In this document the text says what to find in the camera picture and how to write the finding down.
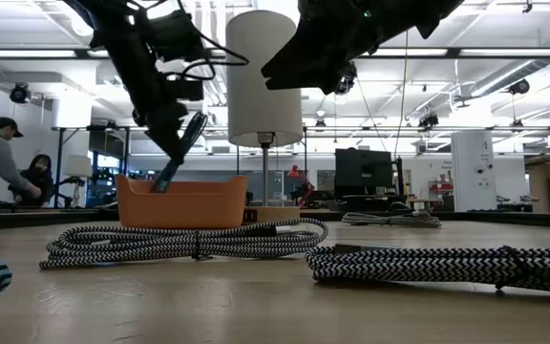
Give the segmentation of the white square pillar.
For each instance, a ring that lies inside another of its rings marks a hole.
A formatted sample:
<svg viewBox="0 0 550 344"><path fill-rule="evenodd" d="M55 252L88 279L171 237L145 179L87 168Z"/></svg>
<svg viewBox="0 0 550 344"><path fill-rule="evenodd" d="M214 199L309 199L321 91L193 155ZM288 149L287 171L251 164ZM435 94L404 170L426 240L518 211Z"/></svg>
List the white square pillar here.
<svg viewBox="0 0 550 344"><path fill-rule="evenodd" d="M492 133L455 132L451 137L456 212L497 207Z"/></svg>

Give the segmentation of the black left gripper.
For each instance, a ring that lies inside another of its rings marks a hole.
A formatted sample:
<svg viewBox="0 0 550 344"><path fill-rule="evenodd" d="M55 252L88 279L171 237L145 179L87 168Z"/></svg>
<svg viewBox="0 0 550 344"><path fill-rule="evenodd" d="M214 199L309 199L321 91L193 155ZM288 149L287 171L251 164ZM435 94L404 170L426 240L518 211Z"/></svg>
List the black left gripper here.
<svg viewBox="0 0 550 344"><path fill-rule="evenodd" d="M182 118L188 115L184 104L173 101L158 105L148 112L134 110L134 122L148 127L148 137L175 163L183 162L188 151L188 138L180 131Z"/></svg>

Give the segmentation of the white shade wooden base lamp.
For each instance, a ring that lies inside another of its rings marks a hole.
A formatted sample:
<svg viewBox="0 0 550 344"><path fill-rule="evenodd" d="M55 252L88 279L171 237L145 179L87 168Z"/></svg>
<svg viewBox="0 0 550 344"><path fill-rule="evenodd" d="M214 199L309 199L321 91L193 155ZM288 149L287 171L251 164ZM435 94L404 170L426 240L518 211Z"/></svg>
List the white shade wooden base lamp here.
<svg viewBox="0 0 550 344"><path fill-rule="evenodd" d="M233 17L226 26L227 48L248 59L243 66L226 68L228 140L259 148L263 153L263 204L250 206L255 223L294 218L294 207L268 203L268 149L300 141L303 137L301 91L269 90L262 67L288 42L295 23L275 11L254 10Z"/></svg>

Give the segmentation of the black computer monitor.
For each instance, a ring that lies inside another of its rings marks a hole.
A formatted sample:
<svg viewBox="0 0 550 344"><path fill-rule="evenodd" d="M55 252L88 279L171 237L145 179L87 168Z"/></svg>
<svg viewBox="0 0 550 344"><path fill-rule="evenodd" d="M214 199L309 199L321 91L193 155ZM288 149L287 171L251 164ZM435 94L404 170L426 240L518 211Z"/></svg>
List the black computer monitor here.
<svg viewBox="0 0 550 344"><path fill-rule="evenodd" d="M335 196L374 194L377 187L393 187L393 169L390 152L358 150L355 148L335 150Z"/></svg>

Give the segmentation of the red desk lamp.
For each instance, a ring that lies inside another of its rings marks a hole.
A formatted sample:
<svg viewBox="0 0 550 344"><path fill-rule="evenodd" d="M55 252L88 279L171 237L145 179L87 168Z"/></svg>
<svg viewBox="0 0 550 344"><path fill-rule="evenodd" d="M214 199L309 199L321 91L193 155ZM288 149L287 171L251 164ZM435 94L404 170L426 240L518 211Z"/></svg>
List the red desk lamp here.
<svg viewBox="0 0 550 344"><path fill-rule="evenodd" d="M308 179L306 172L294 164L287 175L300 183L290 193L290 196L299 207L307 207L309 197L314 191L314 185Z"/></svg>

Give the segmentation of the small white shade lamp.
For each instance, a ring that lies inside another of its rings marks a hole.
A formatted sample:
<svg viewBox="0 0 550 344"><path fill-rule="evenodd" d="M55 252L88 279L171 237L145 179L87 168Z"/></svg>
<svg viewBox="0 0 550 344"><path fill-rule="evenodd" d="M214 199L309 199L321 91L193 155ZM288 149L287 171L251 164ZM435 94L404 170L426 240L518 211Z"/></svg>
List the small white shade lamp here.
<svg viewBox="0 0 550 344"><path fill-rule="evenodd" d="M86 182L93 176L92 161L88 156L70 155L67 160L65 175L66 182L74 186L72 207L78 207L80 191Z"/></svg>

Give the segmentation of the red shelf unit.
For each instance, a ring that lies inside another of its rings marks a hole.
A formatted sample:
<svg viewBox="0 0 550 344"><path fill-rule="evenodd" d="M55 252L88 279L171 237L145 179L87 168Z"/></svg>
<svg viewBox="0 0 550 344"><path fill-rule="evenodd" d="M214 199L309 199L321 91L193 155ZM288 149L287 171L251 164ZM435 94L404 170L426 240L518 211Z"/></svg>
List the red shelf unit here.
<svg viewBox="0 0 550 344"><path fill-rule="evenodd" d="M429 199L434 203L443 202L445 196L454 193L454 185L451 181L430 181L428 182Z"/></svg>

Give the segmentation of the black overhead light beam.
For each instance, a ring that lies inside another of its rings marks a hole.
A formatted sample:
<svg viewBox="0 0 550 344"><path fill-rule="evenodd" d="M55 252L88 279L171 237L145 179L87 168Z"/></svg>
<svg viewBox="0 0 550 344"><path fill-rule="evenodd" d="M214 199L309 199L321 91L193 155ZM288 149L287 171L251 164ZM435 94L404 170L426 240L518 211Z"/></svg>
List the black overhead light beam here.
<svg viewBox="0 0 550 344"><path fill-rule="evenodd" d="M0 49L0 60L106 60L105 51L88 49ZM358 59L550 59L550 48L395 48L385 47Z"/></svg>

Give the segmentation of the silver ventilation duct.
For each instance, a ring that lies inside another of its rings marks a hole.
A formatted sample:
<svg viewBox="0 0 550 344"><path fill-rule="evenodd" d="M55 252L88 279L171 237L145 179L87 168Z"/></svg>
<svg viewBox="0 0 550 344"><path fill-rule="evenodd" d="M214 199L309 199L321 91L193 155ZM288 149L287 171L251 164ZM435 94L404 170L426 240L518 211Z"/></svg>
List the silver ventilation duct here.
<svg viewBox="0 0 550 344"><path fill-rule="evenodd" d="M550 47L550 39L545 41L542 46ZM550 58L511 62L475 83L469 90L469 96L486 97L548 66L550 66Z"/></svg>

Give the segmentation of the orange plastic bin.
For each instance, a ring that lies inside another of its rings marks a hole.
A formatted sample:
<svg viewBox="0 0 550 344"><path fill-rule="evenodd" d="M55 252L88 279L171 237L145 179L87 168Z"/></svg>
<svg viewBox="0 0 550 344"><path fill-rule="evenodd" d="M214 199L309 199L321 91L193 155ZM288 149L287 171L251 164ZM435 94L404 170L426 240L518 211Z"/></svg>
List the orange plastic bin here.
<svg viewBox="0 0 550 344"><path fill-rule="evenodd" d="M158 229L219 229L243 222L249 179L226 182L172 182L164 193L152 183L116 175L119 221L123 226Z"/></svg>

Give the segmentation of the black tall metal frame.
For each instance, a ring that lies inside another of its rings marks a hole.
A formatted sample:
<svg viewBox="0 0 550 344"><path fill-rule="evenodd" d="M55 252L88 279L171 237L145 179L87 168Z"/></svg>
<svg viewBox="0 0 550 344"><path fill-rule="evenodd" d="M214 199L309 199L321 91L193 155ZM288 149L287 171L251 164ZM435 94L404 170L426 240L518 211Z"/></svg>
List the black tall metal frame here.
<svg viewBox="0 0 550 344"><path fill-rule="evenodd" d="M169 158L150 141L143 140L139 131L118 131L120 138L112 143L99 144L107 149L105 154L115 160L114 167L121 169L127 161L131 171L159 172L168 163ZM78 138L88 140L90 136L83 129L67 128L65 133L58 136L57 142L62 142L61 149L54 150L53 174L61 179L67 174L67 160L74 153L71 142ZM237 147L228 141L217 143L200 139L199 146L193 148L185 157L184 164L176 174L178 180L189 179L199 172L212 171L220 176L224 172L230 173L254 171L262 172L262 153L258 149ZM340 138L334 142L332 138L314 138L294 143L286 147L279 147L268 153L268 168L271 172L284 173L297 165L307 170L307 175L316 188L327 190L332 183L322 183L318 180L320 171L335 169L335 151L345 147L345 140ZM436 182L440 177L452 183L454 181L454 160L449 151L436 152L427 150L423 153L416 151L412 143L404 148L400 146L392 153L402 159L402 169L407 176L404 183L408 186L407 192L417 197L429 195L429 184ZM522 150L515 148L511 140L503 137L494 138L494 173L497 192L499 195L519 199L530 193L529 182L522 176L530 164L550 165L550 151Z"/></svg>

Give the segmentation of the black metal table frame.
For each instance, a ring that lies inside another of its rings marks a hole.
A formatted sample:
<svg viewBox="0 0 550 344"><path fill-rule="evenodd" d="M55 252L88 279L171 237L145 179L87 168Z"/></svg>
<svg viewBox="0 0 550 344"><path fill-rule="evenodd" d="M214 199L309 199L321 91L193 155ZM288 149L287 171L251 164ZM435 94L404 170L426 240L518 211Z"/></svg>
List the black metal table frame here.
<svg viewBox="0 0 550 344"><path fill-rule="evenodd" d="M550 213L529 212L435 212L441 222L483 222L522 226L550 227ZM59 210L59 209L19 209L0 212L0 229L27 226L50 226L89 222L117 221L113 210Z"/></svg>

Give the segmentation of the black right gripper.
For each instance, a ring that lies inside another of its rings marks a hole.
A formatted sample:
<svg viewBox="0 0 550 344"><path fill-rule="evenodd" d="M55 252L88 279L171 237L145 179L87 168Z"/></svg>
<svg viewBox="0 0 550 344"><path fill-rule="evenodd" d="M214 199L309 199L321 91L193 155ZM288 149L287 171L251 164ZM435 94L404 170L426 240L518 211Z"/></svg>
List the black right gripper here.
<svg viewBox="0 0 550 344"><path fill-rule="evenodd" d="M269 90L319 88L332 93L347 60L374 53L383 41L383 0L298 0L298 10L298 37L261 69Z"/></svg>

